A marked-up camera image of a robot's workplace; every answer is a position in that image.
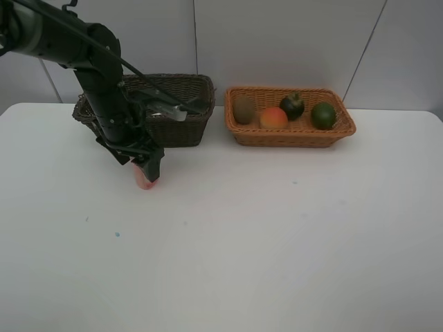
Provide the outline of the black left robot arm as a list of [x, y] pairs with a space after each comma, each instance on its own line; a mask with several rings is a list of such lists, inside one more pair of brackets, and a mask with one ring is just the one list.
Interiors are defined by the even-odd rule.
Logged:
[[120, 43], [108, 28], [43, 1], [2, 1], [1, 54], [9, 52], [73, 70], [96, 117], [97, 142], [144, 180], [159, 178], [164, 150], [147, 132], [142, 106], [127, 94]]

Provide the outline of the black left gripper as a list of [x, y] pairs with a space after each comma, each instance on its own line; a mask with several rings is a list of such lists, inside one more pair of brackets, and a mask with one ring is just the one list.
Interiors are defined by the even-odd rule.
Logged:
[[153, 183], [160, 177], [161, 159], [164, 149], [156, 143], [145, 128], [145, 114], [123, 116], [119, 120], [97, 117], [94, 129], [100, 136], [96, 139], [108, 149], [117, 161], [124, 165], [133, 159], [145, 178]]

